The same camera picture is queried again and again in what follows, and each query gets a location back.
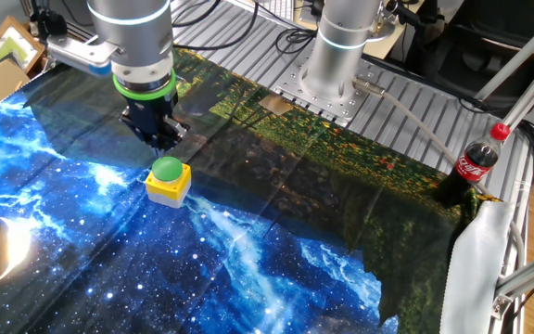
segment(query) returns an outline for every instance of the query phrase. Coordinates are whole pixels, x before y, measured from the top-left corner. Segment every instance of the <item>blue lightning pattern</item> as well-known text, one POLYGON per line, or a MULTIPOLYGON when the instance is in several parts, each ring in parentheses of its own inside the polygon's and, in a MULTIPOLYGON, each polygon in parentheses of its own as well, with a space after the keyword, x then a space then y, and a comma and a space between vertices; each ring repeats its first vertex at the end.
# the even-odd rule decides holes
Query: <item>blue lightning pattern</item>
POLYGON ((397 332, 397 317, 378 327, 381 287, 361 255, 211 203, 195 174, 182 209, 151 202, 148 171, 55 152, 24 102, 0 104, 0 217, 35 242, 0 281, 0 332, 45 305, 31 329, 397 332))

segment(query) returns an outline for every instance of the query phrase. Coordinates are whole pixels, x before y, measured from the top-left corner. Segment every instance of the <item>white tube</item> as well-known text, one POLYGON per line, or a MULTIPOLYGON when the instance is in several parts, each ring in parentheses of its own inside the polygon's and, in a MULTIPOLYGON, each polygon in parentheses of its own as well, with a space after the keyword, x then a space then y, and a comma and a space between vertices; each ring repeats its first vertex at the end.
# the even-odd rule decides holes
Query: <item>white tube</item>
POLYGON ((516 55, 508 61, 508 63, 481 88, 479 93, 475 95, 475 99, 483 101, 493 93, 503 82, 506 80, 518 67, 527 60, 534 52, 534 36, 531 38, 525 46, 523 46, 516 55))
POLYGON ((419 128, 423 132, 425 132, 426 135, 430 137, 430 139, 432 139, 434 144, 436 144, 442 150, 444 155, 449 159, 451 163, 456 162, 456 157, 452 154, 452 152, 446 146, 444 146, 444 143, 442 143, 440 138, 434 135, 432 130, 428 129, 427 126, 423 124, 422 121, 420 121, 417 118, 417 116, 413 115, 413 113, 409 109, 407 109, 407 107, 405 107, 402 103, 400 103, 397 98, 395 98, 394 96, 392 96, 391 94, 387 92, 384 92, 382 96, 388 101, 390 101, 392 104, 394 104, 395 107, 397 107, 397 109, 401 110, 405 114, 405 116, 407 116, 407 118, 414 121, 417 124, 417 126, 419 126, 419 128))

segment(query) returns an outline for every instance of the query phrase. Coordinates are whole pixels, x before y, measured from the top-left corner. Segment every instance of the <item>printed fabric mat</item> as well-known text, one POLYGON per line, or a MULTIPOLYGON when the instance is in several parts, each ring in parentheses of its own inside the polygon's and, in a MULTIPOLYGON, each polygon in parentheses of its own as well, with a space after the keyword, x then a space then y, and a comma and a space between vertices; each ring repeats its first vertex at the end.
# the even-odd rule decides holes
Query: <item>printed fabric mat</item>
POLYGON ((477 207, 444 175, 175 51, 181 209, 112 81, 59 66, 0 103, 0 333, 438 333, 477 207))

